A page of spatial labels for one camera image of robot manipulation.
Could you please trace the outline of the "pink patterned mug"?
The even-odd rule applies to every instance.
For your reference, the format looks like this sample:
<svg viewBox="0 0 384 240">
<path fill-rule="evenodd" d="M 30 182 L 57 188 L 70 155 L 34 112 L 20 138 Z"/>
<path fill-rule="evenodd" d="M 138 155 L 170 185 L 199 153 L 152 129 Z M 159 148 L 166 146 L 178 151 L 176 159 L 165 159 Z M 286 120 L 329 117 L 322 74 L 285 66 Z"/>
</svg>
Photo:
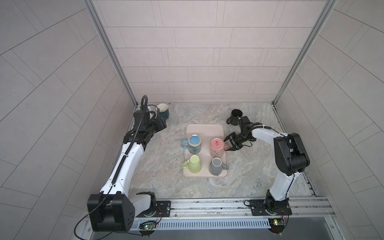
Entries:
<svg viewBox="0 0 384 240">
<path fill-rule="evenodd" d="M 214 138 L 210 142 L 210 154 L 213 158 L 221 158 L 229 148 L 230 145 L 220 138 Z"/>
</svg>

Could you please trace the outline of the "black mug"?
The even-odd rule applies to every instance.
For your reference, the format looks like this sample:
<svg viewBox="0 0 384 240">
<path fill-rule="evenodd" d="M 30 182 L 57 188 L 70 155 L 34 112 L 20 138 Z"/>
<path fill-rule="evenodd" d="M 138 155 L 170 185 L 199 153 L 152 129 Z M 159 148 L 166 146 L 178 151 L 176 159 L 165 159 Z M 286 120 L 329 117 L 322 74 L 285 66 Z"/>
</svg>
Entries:
<svg viewBox="0 0 384 240">
<path fill-rule="evenodd" d="M 234 109 L 231 111 L 231 116 L 227 119 L 227 125 L 238 126 L 239 118 L 243 116 L 243 112 L 239 109 Z"/>
</svg>

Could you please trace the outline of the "dark green mug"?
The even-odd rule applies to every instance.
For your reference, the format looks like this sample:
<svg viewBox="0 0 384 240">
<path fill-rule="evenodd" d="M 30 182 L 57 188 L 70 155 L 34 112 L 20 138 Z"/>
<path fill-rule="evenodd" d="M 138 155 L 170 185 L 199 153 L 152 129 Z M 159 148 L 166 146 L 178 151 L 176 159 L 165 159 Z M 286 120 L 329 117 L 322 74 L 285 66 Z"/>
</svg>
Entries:
<svg viewBox="0 0 384 240">
<path fill-rule="evenodd" d="M 159 109 L 159 116 L 161 116 L 163 119 L 168 120 L 170 116 L 169 112 L 169 106 L 167 104 L 159 104 L 157 105 L 157 108 Z"/>
</svg>

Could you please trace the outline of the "blue patterned mug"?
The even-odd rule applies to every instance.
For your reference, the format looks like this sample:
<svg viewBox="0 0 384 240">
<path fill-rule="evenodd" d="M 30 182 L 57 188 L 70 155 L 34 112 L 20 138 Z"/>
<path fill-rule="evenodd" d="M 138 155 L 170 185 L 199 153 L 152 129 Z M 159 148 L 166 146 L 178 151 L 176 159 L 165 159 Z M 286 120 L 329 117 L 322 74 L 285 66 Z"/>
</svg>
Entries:
<svg viewBox="0 0 384 240">
<path fill-rule="evenodd" d="M 189 153 L 197 155 L 202 149 L 202 140 L 199 135 L 191 135 L 187 140 L 182 140 L 181 146 L 187 149 Z"/>
</svg>

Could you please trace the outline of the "light green mug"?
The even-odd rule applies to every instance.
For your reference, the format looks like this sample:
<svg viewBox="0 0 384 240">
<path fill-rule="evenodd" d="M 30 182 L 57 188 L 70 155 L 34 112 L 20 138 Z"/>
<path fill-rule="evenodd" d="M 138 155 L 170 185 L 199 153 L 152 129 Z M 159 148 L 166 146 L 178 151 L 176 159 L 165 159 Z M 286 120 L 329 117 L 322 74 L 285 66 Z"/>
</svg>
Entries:
<svg viewBox="0 0 384 240">
<path fill-rule="evenodd" d="M 189 160 L 182 165 L 183 169 L 188 169 L 192 174 L 197 174 L 202 170 L 202 161 L 199 156 L 192 155 Z"/>
</svg>

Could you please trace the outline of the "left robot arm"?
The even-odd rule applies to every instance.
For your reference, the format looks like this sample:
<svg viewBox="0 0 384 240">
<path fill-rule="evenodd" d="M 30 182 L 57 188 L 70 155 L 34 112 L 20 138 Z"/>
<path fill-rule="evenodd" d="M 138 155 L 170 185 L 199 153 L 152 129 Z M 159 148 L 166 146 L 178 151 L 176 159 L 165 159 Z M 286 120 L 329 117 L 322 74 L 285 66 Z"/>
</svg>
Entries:
<svg viewBox="0 0 384 240">
<path fill-rule="evenodd" d="M 167 127 L 164 118 L 151 123 L 135 119 L 132 130 L 123 139 L 118 162 L 106 184 L 98 194 L 90 195 L 87 208 L 95 232 L 128 232 L 135 217 L 153 215 L 157 211 L 153 192 L 141 192 L 128 197 L 130 183 L 145 148 L 153 135 Z"/>
</svg>

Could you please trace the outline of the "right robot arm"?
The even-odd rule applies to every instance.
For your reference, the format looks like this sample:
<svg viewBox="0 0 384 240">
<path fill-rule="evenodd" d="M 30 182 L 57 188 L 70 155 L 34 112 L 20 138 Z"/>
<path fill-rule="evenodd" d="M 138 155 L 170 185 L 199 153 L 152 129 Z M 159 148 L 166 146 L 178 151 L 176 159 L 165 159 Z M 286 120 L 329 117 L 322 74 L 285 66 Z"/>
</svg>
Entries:
<svg viewBox="0 0 384 240">
<path fill-rule="evenodd" d="M 231 133 L 225 137 L 226 151 L 238 151 L 244 142 L 262 140 L 274 147 L 275 163 L 279 169 L 272 187 L 267 191 L 264 210 L 269 215 L 289 215 L 285 209 L 289 206 L 288 193 L 310 160 L 299 134 L 280 133 L 272 127 L 261 124 L 241 125 L 240 133 Z"/>
</svg>

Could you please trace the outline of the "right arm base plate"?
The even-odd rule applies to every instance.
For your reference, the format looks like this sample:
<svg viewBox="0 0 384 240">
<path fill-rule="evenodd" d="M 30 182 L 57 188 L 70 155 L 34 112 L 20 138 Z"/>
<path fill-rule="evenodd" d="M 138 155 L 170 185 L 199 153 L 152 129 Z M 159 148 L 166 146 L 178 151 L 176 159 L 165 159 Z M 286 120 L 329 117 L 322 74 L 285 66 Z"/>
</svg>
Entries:
<svg viewBox="0 0 384 240">
<path fill-rule="evenodd" d="M 276 215 L 292 215 L 292 210 L 288 202 L 275 201 L 273 198 L 265 200 L 249 200 L 250 208 L 253 216 L 276 216 Z"/>
</svg>

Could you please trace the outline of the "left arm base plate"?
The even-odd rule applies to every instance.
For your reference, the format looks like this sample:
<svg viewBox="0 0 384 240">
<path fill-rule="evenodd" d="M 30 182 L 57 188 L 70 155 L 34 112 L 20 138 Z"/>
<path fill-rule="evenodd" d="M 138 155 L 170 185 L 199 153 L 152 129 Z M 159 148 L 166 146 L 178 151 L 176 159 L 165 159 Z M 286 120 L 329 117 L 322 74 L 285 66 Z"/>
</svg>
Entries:
<svg viewBox="0 0 384 240">
<path fill-rule="evenodd" d="M 151 203 L 151 211 L 153 213 L 151 215 L 155 217 L 159 217 L 160 213 L 162 213 L 162 217 L 169 217 L 171 212 L 171 201 L 156 201 Z"/>
</svg>

